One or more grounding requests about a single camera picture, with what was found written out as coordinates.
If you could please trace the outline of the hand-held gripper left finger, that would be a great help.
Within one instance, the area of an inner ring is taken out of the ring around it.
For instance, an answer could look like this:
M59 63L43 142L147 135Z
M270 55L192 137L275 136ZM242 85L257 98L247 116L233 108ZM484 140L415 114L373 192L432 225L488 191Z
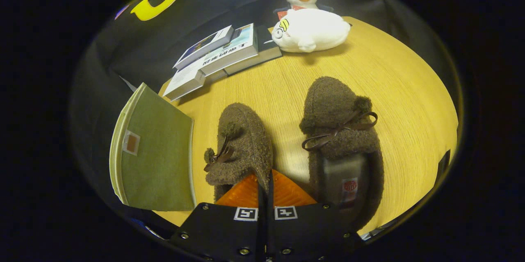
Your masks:
M200 203L170 239L173 247L199 262L264 262L267 196L255 175L233 186L226 197L242 195L237 206Z

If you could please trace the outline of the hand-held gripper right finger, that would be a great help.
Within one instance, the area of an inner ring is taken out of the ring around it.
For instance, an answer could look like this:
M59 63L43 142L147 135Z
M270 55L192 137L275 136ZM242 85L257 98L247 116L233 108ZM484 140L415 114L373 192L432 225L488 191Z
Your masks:
M274 204L274 173L267 197L268 262L345 262L365 241L345 227L332 203Z

